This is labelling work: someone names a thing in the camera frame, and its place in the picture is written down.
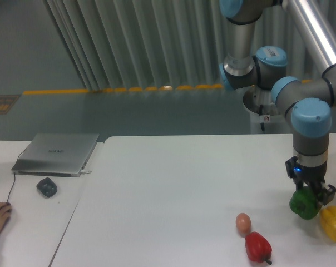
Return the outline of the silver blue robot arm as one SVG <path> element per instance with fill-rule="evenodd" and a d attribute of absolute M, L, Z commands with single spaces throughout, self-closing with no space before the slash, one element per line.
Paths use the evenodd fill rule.
<path fill-rule="evenodd" d="M 267 8 L 281 6 L 288 13 L 317 69 L 318 80 L 302 83 L 286 75 L 285 52 L 266 46 L 252 54 L 255 24 Z M 219 70 L 226 89 L 256 86 L 270 93 L 293 135 L 293 156 L 285 163 L 296 191 L 308 189 L 310 201 L 291 199 L 300 213 L 328 205 L 336 188 L 326 184 L 331 109 L 336 106 L 336 36 L 317 1 L 220 1 L 221 14 L 231 30 L 228 54 Z"/>

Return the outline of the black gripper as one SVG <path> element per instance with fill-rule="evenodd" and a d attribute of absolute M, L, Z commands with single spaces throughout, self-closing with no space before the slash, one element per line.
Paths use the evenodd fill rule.
<path fill-rule="evenodd" d="M 297 163 L 296 156 L 291 157 L 285 162 L 287 176 L 293 180 L 295 190 L 303 188 L 304 184 L 310 186 L 315 197 L 315 205 L 318 210 L 333 201 L 336 195 L 336 187 L 331 184 L 325 184 L 325 174 L 327 164 L 316 167 L 306 167 Z"/>

